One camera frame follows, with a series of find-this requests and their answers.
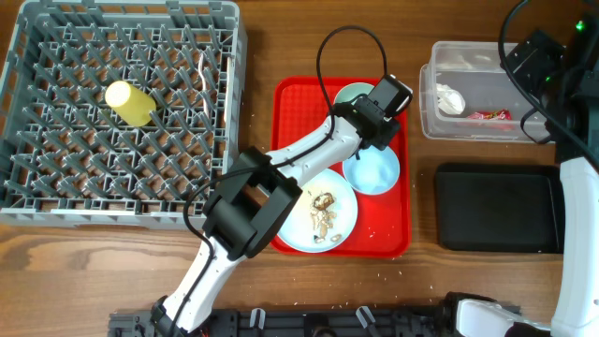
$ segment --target red plastic tray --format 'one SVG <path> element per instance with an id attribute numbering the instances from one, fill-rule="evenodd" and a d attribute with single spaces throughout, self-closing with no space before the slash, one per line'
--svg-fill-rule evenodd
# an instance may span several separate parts
<path id="1" fill-rule="evenodd" d="M 378 81 L 355 78 L 324 79 L 331 103 L 347 84 L 366 82 L 375 85 Z M 319 127 L 326 115 L 327 103 L 316 77 L 291 77 L 282 80 L 274 94 L 271 148 L 281 149 L 301 139 Z M 381 196 L 366 196 L 356 192 L 358 220 L 354 231 L 338 247 L 320 255 L 391 258 L 400 256 L 407 250 L 412 237 L 412 221 L 406 112 L 398 118 L 402 129 L 390 144 L 391 149 L 400 158 L 401 173 L 398 183 Z M 341 163 L 330 168 L 343 175 Z M 307 255 L 289 247 L 279 237 L 271 244 L 274 249 L 284 254 Z"/>

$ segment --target gray dish rack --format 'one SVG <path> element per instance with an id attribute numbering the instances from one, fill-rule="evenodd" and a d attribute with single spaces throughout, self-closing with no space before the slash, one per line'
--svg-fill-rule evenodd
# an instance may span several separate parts
<path id="1" fill-rule="evenodd" d="M 189 193 L 239 155 L 246 46 L 230 2 L 26 1 L 0 78 L 0 222 L 184 228 Z M 110 109 L 114 81 L 154 98 L 152 122 Z"/>

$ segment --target transparent container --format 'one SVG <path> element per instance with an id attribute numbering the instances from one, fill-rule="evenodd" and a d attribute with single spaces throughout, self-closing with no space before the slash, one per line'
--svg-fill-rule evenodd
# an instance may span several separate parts
<path id="1" fill-rule="evenodd" d="M 516 44 L 506 44 L 510 52 Z M 432 46 L 431 61 L 420 70 L 422 131 L 430 139 L 531 142 L 520 129 L 520 120 L 532 106 L 512 85 L 499 66 L 497 43 L 439 41 Z M 449 115 L 437 106 L 436 83 L 446 84 L 464 97 L 466 108 Z M 511 121 L 470 120 L 477 111 L 507 109 Z M 535 139 L 548 136 L 539 113 L 526 122 Z"/>

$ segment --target wooden surface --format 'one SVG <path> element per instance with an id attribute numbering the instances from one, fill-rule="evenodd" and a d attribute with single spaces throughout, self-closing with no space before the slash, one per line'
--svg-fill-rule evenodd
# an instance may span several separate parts
<path id="1" fill-rule="evenodd" d="M 419 70 L 434 42 L 495 41 L 513 3 L 240 2 L 249 36 L 241 147 L 270 146 L 275 86 L 289 76 L 314 75 L 316 50 L 332 29 L 349 23 L 372 29 L 385 44 L 389 71 L 417 92 Z M 17 1 L 0 4 L 1 54 L 17 10 Z M 579 10 L 577 2 L 535 1 L 509 36 L 525 37 L 539 25 L 565 42 Z M 381 75 L 378 50 L 359 34 L 332 39 L 322 68 L 325 76 Z M 215 307 L 381 307 L 431 303 L 448 291 L 466 291 L 521 305 L 529 318 L 549 322 L 560 290 L 561 256 L 442 249 L 432 178 L 447 161 L 551 164 L 553 146 L 429 140 L 422 135 L 417 97 L 408 113 L 413 242 L 407 253 L 393 260 L 343 259 L 282 256 L 269 248 L 237 268 Z M 105 336 L 110 313 L 149 308 L 172 292 L 197 247 L 187 232 L 0 227 L 0 334 Z"/>

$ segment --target yellow cylinder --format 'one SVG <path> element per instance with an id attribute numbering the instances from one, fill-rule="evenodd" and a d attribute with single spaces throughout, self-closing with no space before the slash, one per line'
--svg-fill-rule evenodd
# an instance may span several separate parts
<path id="1" fill-rule="evenodd" d="M 156 110 L 156 102 L 140 89 L 125 81 L 116 81 L 104 94 L 106 103 L 131 126 L 143 126 L 152 118 L 150 111 Z"/>

